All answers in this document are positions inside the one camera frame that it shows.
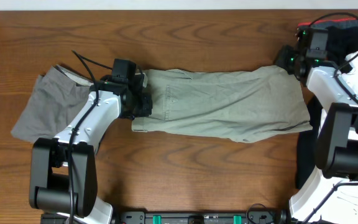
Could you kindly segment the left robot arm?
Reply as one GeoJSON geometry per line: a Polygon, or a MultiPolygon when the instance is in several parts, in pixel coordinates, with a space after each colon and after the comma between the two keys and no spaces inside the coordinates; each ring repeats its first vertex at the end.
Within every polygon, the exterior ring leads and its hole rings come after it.
{"type": "Polygon", "coordinates": [[[145,83],[98,82],[84,107],[54,137],[32,148],[29,204],[56,213],[59,223],[111,223],[113,207],[100,199],[95,154],[118,118],[148,116],[152,100],[145,83]]]}

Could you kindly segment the khaki beige shorts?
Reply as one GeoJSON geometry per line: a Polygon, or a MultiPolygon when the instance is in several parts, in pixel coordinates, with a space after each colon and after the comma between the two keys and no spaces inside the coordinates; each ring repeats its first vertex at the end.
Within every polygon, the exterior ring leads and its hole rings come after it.
{"type": "Polygon", "coordinates": [[[254,143],[311,130],[299,81],[278,66],[252,72],[146,71],[152,114],[136,118],[136,132],[254,143]]]}

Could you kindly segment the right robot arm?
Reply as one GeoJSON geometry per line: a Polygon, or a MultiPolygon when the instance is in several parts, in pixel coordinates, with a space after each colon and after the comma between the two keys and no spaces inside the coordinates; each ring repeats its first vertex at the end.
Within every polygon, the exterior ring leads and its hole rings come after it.
{"type": "Polygon", "coordinates": [[[314,145],[314,169],[289,202],[293,223],[358,223],[358,93],[341,72],[353,58],[332,59],[326,29],[298,29],[296,47],[275,63],[317,98],[326,114],[314,145]]]}

